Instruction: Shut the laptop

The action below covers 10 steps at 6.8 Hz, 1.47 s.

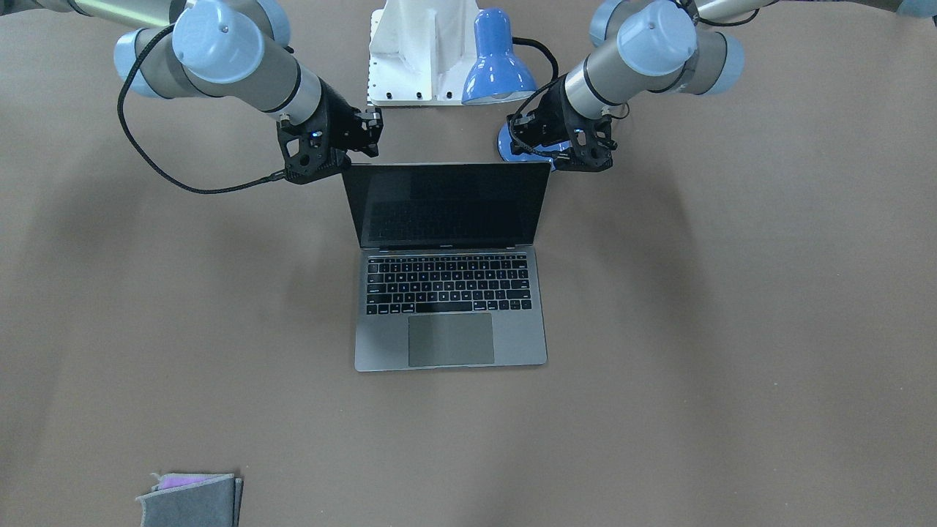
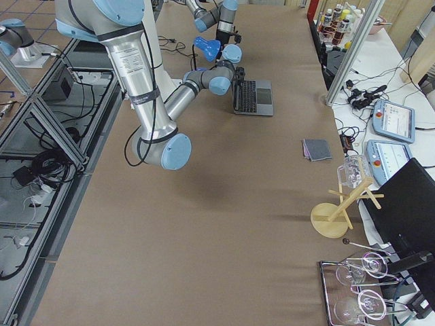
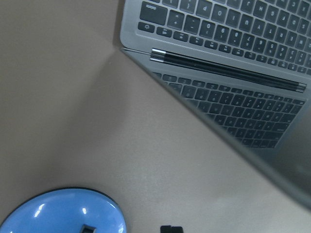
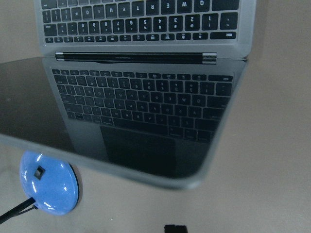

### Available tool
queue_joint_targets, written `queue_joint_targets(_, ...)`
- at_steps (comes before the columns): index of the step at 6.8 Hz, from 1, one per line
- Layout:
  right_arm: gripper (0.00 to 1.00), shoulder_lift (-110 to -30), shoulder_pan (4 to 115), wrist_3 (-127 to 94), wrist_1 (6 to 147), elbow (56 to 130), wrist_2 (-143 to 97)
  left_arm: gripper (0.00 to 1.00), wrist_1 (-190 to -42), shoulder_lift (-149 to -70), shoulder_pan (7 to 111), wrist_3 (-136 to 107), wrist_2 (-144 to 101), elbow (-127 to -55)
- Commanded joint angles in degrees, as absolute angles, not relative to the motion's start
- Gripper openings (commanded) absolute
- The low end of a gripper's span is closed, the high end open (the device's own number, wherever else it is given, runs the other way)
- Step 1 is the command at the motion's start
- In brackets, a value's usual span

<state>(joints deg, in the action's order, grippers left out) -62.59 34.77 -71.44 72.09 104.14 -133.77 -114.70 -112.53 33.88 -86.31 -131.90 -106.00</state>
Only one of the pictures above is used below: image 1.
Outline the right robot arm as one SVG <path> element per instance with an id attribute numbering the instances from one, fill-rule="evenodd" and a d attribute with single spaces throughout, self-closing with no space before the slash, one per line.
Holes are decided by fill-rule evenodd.
<path id="1" fill-rule="evenodd" d="M 290 50 L 275 1 L 4 1 L 2 14 L 76 13 L 130 27 L 115 45 L 122 79 L 154 99 L 235 97 L 314 148 L 378 154 L 381 118 L 363 113 Z"/>

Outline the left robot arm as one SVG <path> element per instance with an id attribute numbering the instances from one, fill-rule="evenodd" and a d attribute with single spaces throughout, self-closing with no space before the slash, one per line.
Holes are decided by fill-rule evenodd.
<path id="1" fill-rule="evenodd" d="M 549 162 L 560 171 L 613 164 L 616 110 L 642 92 L 720 94 L 739 80 L 743 26 L 766 1 L 605 1 L 590 21 L 594 50 L 507 116 L 498 148 L 509 162 Z"/>

